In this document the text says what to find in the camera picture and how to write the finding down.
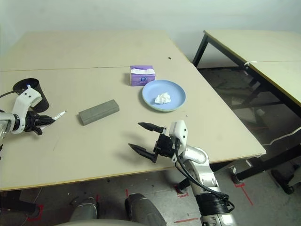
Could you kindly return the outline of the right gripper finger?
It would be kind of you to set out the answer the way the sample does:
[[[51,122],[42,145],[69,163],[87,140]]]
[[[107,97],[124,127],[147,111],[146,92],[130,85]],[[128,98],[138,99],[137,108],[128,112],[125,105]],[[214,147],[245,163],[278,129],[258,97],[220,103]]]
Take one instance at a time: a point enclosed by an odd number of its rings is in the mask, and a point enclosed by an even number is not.
[[[144,129],[148,131],[155,131],[157,133],[163,133],[164,132],[164,127],[159,127],[157,125],[154,125],[152,123],[146,123],[146,122],[139,122],[138,125],[143,127]]]
[[[136,153],[138,153],[139,155],[141,155],[144,158],[147,158],[149,160],[151,160],[153,163],[156,163],[157,161],[157,154],[155,153],[149,153],[146,151],[145,148],[138,146],[138,145],[134,145],[134,144],[128,144]]]

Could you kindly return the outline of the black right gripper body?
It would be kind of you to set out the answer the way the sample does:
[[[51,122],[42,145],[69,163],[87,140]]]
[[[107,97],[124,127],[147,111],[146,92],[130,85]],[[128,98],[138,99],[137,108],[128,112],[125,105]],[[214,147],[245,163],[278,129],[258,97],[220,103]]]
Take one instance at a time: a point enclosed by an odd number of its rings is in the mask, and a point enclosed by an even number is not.
[[[176,162],[179,150],[179,139],[166,136],[166,128],[164,127],[155,127],[154,131],[159,133],[159,138],[153,149],[154,157],[152,162],[156,163],[159,155],[168,157],[172,162]]]

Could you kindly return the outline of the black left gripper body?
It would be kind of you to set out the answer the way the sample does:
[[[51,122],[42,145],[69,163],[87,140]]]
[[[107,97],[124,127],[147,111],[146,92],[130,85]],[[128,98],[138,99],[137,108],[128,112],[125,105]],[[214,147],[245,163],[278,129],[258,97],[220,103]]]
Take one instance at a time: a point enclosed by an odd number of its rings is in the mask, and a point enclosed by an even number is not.
[[[24,128],[24,132],[33,132],[33,127],[37,127],[37,125],[35,125],[35,119],[40,116],[38,113],[34,112],[34,111],[28,111],[26,114],[26,118],[25,118],[25,128]]]

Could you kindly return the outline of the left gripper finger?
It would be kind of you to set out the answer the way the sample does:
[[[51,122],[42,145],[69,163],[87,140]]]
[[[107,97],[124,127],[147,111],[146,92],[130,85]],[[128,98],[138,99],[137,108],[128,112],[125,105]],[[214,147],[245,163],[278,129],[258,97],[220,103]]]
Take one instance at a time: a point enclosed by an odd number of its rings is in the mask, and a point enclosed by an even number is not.
[[[42,131],[48,126],[40,126],[40,127],[33,127],[33,132],[35,132],[37,135],[42,135]]]
[[[55,119],[47,115],[40,115],[35,119],[35,125],[50,125],[54,122]]]

